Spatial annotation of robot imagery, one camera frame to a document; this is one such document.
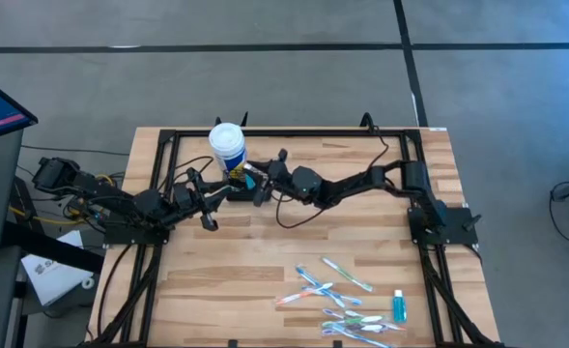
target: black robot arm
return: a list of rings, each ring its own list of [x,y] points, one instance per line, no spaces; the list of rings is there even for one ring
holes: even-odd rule
[[[40,160],[40,169],[33,178],[35,189],[55,195],[75,195],[82,199],[85,207],[99,205],[111,212],[108,219],[101,221],[104,227],[125,226],[152,235],[167,236],[177,222],[202,214],[201,221],[205,229],[214,231],[217,222],[211,213],[217,211],[222,200],[230,191],[228,183],[206,183],[200,173],[193,168],[186,172],[186,183],[173,185],[173,196],[167,200],[156,189],[147,189],[131,195],[118,188],[98,180],[94,175],[81,171],[77,163],[68,159]]]
[[[421,161],[396,160],[387,165],[375,165],[333,182],[303,166],[289,173],[285,164],[286,157],[287,152],[282,149],[278,159],[249,161],[245,165],[245,171],[258,182],[254,205],[260,206],[265,195],[270,194],[272,189],[323,210],[338,205],[342,199],[352,195],[370,189],[382,189],[396,197],[414,200],[425,215],[426,228],[434,230],[445,226],[445,204],[432,193],[426,165]],[[393,169],[400,169],[401,188],[395,187],[386,177],[386,173]]]

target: wooden table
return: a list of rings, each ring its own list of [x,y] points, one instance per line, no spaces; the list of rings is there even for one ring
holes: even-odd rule
[[[136,131],[124,190],[137,193],[148,188],[159,131]],[[435,195],[448,205],[461,206],[464,195],[447,131],[420,131]],[[401,158],[398,141],[386,141],[390,150],[377,164]],[[246,147],[253,160],[273,159],[286,148],[291,170],[306,165],[330,180],[365,170],[384,148],[375,137],[247,137]],[[211,154],[206,137],[183,138],[178,163]],[[193,166],[202,165],[196,162]],[[400,185],[397,171],[389,177]],[[205,171],[204,178],[221,178],[216,164]],[[219,222],[216,232],[203,230],[198,218],[180,223],[163,249],[149,345],[226,346],[228,339],[237,339],[240,346],[331,346],[333,339],[342,339],[345,346],[363,346],[343,336],[321,337],[320,324],[328,320],[321,309],[337,309],[329,299],[316,296],[274,306],[275,299],[296,293],[305,284],[295,271],[302,264],[320,281],[335,282],[335,291],[363,299],[363,305],[356,308],[361,313],[390,314],[394,290],[403,290],[409,318],[406,332],[368,336],[396,346],[433,346],[419,254],[406,218],[409,205],[407,199],[368,191],[303,226],[286,230],[275,222],[275,202],[255,208],[251,203],[225,201],[214,215]],[[314,213],[314,208],[292,202],[282,204],[280,216],[290,224]],[[106,252],[101,279],[108,278],[122,249],[114,246]],[[127,298],[135,250],[134,246],[126,254],[112,279],[103,310],[104,326]],[[482,333],[498,340],[479,260],[463,246],[450,246],[446,253],[457,300]],[[374,292],[348,282],[320,261],[322,255],[372,284]],[[440,308],[445,339],[450,340],[441,300]],[[96,305],[90,322],[93,333],[97,315]],[[133,339],[138,336],[141,315],[140,303],[134,313]]]

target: green toothbrush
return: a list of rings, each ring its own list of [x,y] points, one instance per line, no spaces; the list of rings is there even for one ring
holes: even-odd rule
[[[372,285],[366,284],[364,282],[361,282],[361,281],[355,279],[354,276],[352,276],[350,273],[343,270],[340,266],[336,265],[333,261],[329,260],[328,258],[321,257],[321,259],[323,260],[323,262],[325,262],[328,266],[330,266],[335,271],[337,271],[344,278],[350,280],[353,284],[360,286],[363,290],[365,290],[367,292],[372,292]]]

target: concrete floor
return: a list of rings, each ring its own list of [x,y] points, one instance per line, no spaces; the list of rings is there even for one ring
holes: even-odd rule
[[[405,0],[418,43],[569,43],[566,0]],[[0,46],[399,42],[385,0],[0,0]],[[448,127],[502,340],[569,346],[569,243],[548,191],[569,180],[569,50],[417,51],[431,127]],[[0,54],[0,87],[40,117],[24,143],[126,152],[139,126],[416,124],[394,51]],[[23,150],[35,169],[41,155]],[[126,159],[64,154],[85,170]],[[557,204],[569,234],[569,201]],[[34,317],[27,347],[80,341],[88,309]]]

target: table leg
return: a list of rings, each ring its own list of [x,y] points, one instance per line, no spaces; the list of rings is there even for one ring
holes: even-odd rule
[[[101,272],[103,265],[103,256],[8,221],[3,231],[3,245],[19,246],[28,253],[95,274]]]

